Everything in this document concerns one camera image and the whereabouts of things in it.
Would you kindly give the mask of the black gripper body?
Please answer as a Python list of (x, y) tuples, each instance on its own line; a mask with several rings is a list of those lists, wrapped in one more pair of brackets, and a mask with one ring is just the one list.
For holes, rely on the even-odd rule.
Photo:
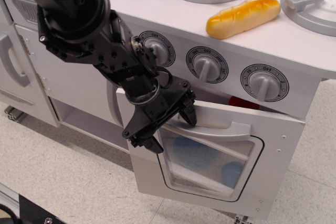
[(134, 114), (123, 130), (122, 136), (133, 147), (143, 146), (143, 141), (154, 137), (154, 133), (179, 110), (194, 104), (196, 95), (191, 84), (186, 81), (172, 80), (168, 88), (156, 86), (155, 93), (147, 101), (135, 103)]

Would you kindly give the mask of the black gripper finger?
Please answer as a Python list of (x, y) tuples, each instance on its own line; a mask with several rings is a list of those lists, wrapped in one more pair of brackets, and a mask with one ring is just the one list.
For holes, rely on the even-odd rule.
[(181, 108), (179, 110), (179, 114), (187, 124), (191, 126), (196, 125), (197, 115), (196, 115), (194, 104), (191, 103), (185, 106), (184, 108)]
[(159, 144), (159, 142), (157, 141), (157, 139), (155, 137), (149, 137), (146, 140), (143, 141), (143, 146), (156, 154), (160, 154), (163, 153), (164, 149), (163, 147)]

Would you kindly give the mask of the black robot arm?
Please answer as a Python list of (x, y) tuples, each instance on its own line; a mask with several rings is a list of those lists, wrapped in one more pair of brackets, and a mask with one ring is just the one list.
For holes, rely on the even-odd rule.
[(39, 41), (64, 62), (93, 65), (108, 81), (125, 91), (135, 107), (122, 136), (132, 146), (156, 154), (163, 147), (154, 133), (179, 114), (195, 126), (195, 94), (187, 81), (176, 82), (156, 63), (153, 50), (132, 35), (109, 0), (34, 0)]

